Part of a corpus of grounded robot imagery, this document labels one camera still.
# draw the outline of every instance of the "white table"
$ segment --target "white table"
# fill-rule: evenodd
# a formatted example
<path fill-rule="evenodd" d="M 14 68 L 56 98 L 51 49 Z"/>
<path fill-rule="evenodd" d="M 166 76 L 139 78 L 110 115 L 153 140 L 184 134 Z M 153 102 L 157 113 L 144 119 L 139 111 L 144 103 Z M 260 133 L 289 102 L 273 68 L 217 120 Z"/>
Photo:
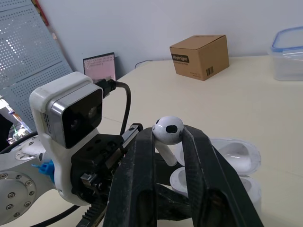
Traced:
<path fill-rule="evenodd" d="M 206 81 L 177 75 L 172 61 L 154 61 L 122 77 L 132 90 L 128 123 L 151 127 L 174 115 L 209 137 L 233 137 L 255 144 L 261 168 L 252 175 L 262 186 L 262 221 L 266 227 L 301 227 L 303 213 L 302 82 L 273 79 L 270 57 L 230 58 L 230 67 Z M 104 101 L 102 133 L 119 133 L 125 91 L 117 89 Z M 5 227 L 46 220 L 71 205 L 53 190 Z M 76 226 L 86 208 L 52 225 Z M 190 219 L 159 221 L 160 227 L 191 227 Z"/>

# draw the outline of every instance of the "brown cardboard box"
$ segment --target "brown cardboard box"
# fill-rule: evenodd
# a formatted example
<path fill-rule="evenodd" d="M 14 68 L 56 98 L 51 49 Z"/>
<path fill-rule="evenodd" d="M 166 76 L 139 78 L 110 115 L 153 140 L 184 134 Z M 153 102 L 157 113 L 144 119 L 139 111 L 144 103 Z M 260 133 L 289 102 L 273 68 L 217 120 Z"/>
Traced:
<path fill-rule="evenodd" d="M 206 80 L 229 67 L 225 35 L 194 35 L 170 47 L 176 73 Z"/>

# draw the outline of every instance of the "white earbud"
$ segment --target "white earbud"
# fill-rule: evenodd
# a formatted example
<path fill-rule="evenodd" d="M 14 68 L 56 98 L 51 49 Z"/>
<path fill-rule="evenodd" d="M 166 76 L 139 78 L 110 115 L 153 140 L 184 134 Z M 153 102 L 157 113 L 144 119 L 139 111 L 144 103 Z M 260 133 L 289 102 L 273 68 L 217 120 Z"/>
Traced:
<path fill-rule="evenodd" d="M 174 166 L 178 161 L 167 145 L 180 143 L 183 129 L 183 122 L 177 117 L 162 117 L 152 127 L 155 147 L 169 166 Z"/>
<path fill-rule="evenodd" d="M 183 122 L 177 117 L 162 117 L 152 127 L 157 140 L 166 145 L 175 145 L 182 141 Z"/>

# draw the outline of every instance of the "plastic food container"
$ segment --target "plastic food container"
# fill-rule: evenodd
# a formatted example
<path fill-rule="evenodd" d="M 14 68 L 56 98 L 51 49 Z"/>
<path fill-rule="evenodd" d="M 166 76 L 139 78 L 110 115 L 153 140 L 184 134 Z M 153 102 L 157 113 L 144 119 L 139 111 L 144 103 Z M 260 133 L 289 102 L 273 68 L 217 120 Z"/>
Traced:
<path fill-rule="evenodd" d="M 268 51 L 275 65 L 275 79 L 303 81 L 303 27 L 277 33 Z"/>

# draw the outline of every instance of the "camera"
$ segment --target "camera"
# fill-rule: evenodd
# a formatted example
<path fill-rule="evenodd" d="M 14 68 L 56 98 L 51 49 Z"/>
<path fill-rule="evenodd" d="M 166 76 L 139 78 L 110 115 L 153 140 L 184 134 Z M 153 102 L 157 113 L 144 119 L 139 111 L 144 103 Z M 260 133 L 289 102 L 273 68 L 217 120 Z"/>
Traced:
<path fill-rule="evenodd" d="M 43 114 L 45 132 L 67 149 L 91 133 L 102 119 L 103 90 L 89 83 L 53 98 Z"/>

